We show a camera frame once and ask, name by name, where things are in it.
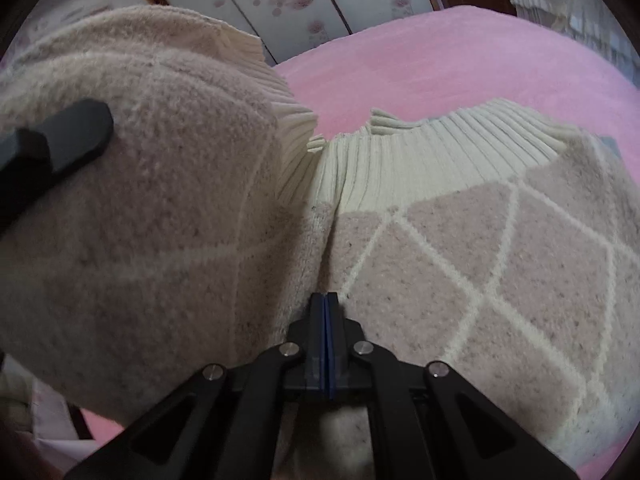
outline metal screw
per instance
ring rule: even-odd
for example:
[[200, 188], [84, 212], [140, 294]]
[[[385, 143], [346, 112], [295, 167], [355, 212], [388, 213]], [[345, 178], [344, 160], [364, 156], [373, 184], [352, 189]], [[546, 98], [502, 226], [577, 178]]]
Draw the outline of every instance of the metal screw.
[[444, 377], [449, 373], [449, 367], [441, 361], [429, 365], [429, 373], [434, 377]]
[[202, 375], [207, 381], [217, 381], [225, 370], [220, 365], [207, 365], [202, 370]]
[[280, 353], [284, 355], [284, 357], [291, 357], [298, 352], [300, 352], [300, 347], [290, 341], [287, 341], [286, 343], [282, 343], [280, 345]]
[[353, 345], [353, 350], [358, 355], [368, 355], [373, 352], [373, 345], [369, 341], [358, 341]]

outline bed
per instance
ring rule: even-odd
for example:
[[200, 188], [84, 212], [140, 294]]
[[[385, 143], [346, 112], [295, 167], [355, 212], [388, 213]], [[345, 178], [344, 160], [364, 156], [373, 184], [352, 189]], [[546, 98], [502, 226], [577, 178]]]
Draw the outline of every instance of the bed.
[[[403, 120], [504, 97], [615, 140], [640, 183], [640, 92], [612, 64], [552, 30], [476, 7], [385, 23], [281, 63], [327, 139], [353, 132], [372, 107]], [[602, 478], [626, 439], [579, 470]]]

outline sweater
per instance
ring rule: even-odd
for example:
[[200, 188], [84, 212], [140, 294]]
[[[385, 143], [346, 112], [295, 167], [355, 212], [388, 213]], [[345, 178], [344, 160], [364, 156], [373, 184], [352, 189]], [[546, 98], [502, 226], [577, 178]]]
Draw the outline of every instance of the sweater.
[[[497, 99], [326, 142], [257, 38], [167, 7], [37, 43], [0, 74], [0, 131], [84, 97], [114, 139], [0, 239], [0, 348], [71, 402], [128, 424], [336, 290], [571, 466], [638, 420], [640, 197], [591, 134]], [[295, 431], [276, 475], [370, 472], [362, 408]]]

